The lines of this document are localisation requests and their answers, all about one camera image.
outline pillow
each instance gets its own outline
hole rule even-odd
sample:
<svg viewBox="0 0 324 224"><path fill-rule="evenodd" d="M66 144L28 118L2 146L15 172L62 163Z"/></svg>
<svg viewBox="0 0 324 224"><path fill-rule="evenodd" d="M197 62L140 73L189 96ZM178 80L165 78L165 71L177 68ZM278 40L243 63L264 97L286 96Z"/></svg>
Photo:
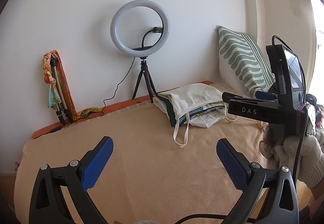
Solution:
<svg viewBox="0 0 324 224"><path fill-rule="evenodd" d="M244 33L218 26L219 72L241 95L254 97L267 91L274 79L270 67L254 39Z"/></svg>

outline beige blanket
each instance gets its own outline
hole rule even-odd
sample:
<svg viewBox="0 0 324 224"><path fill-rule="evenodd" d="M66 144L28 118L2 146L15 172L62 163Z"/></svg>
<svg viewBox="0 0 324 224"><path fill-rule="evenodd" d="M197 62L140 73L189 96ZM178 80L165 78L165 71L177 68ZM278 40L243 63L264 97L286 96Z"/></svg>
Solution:
<svg viewBox="0 0 324 224"><path fill-rule="evenodd" d="M167 116L154 104L145 104L44 135L24 146L15 185L16 215L22 224L28 223L41 164L60 167L79 160L104 135L113 139L114 151L88 193L108 223L154 220L172 224L190 214L228 214L241 192L216 155L216 143L226 137L250 162L265 166L259 152L264 129L264 123L246 118L234 123L224 119L208 129L191 126L187 146L178 148ZM74 221L82 223L67 189L63 192Z"/></svg>

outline cushion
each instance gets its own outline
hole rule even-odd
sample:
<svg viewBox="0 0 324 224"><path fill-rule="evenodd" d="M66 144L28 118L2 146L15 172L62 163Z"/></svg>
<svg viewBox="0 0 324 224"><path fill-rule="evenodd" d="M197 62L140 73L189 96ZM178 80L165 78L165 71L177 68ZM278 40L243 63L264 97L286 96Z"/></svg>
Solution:
<svg viewBox="0 0 324 224"><path fill-rule="evenodd" d="M219 72L241 95L254 97L267 91L274 79L270 67L255 40L248 34L218 26Z"/></svg>

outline silver pivot bolt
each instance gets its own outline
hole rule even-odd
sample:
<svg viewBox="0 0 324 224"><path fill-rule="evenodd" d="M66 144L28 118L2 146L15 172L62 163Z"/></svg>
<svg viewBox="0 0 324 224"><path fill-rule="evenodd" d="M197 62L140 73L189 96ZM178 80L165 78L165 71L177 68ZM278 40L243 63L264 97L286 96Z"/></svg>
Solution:
<svg viewBox="0 0 324 224"><path fill-rule="evenodd" d="M261 165L259 163L257 163L257 162L252 162L251 165L255 169L259 169L261 167Z"/></svg>
<svg viewBox="0 0 324 224"><path fill-rule="evenodd" d="M286 172L286 173L289 172L289 168L286 167L286 166L281 167L281 170L284 171L284 172Z"/></svg>
<svg viewBox="0 0 324 224"><path fill-rule="evenodd" d="M41 170L45 170L47 168L47 164L43 164L40 166Z"/></svg>
<svg viewBox="0 0 324 224"><path fill-rule="evenodd" d="M78 165L78 161L77 160L72 160L71 162L70 162L70 166L77 166Z"/></svg>

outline device screen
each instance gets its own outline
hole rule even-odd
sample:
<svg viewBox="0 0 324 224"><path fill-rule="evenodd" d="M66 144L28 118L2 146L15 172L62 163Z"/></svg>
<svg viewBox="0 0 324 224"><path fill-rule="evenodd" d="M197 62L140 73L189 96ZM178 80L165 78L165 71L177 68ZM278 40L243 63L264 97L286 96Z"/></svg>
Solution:
<svg viewBox="0 0 324 224"><path fill-rule="evenodd" d="M298 57L286 49L284 49L284 52L288 63L291 86L293 88L302 88L303 82Z"/></svg>

